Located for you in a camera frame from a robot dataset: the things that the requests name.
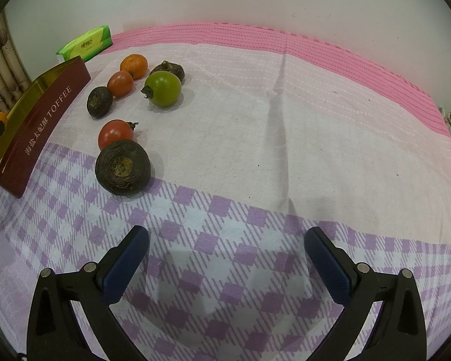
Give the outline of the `red tomato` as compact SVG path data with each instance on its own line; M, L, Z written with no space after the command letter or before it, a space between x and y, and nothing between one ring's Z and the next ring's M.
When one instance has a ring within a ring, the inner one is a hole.
M115 141L133 140L133 133L137 125L137 122L126 122L118 119L107 122L98 134L97 144L99 149L103 150Z
M129 72L120 70L111 76L106 87L114 97L123 97L133 90L133 77Z

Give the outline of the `large dark fruit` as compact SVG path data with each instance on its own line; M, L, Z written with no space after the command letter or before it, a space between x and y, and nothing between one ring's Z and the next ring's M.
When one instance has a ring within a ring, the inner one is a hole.
M141 192L151 179L151 162L145 149L130 139L105 146L95 163L97 182L117 196Z

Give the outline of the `green tomato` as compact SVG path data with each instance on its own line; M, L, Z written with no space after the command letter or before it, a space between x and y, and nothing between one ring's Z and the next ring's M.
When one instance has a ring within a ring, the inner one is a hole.
M146 79L141 92L155 106L167 108L177 102L182 92L182 83L171 72L154 72Z

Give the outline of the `gold toffee tin box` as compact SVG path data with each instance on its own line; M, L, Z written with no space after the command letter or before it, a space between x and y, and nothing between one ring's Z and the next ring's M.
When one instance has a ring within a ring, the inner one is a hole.
M41 74L7 116L0 137L0 187L20 198L51 133L91 77L80 56Z

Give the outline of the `beige patterned curtain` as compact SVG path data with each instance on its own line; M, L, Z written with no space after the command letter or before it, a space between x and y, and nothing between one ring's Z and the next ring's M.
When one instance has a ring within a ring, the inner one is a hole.
M0 111L8 113L31 85L18 58L5 13L0 14Z

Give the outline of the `green tissue pack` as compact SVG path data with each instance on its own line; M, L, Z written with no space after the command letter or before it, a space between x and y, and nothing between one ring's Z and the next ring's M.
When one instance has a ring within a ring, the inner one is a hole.
M56 55L60 63L77 56L80 56L82 61L87 62L112 45L111 30L108 25L103 25L89 30L65 44L57 51Z

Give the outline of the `pink purple checkered tablecloth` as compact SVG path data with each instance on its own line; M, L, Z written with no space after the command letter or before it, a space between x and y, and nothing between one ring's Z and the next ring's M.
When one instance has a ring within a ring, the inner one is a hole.
M150 257L113 310L151 360L300 360L340 307L305 256L318 226L356 262L417 281L428 353L451 336L451 136L422 90L313 38L236 24L115 36L88 62L101 86L127 55L180 64L181 98L134 91L111 117L136 122L151 159L127 198L94 175L102 121L83 91L21 198L0 188L0 327L26 349L40 271L97 261L135 225Z

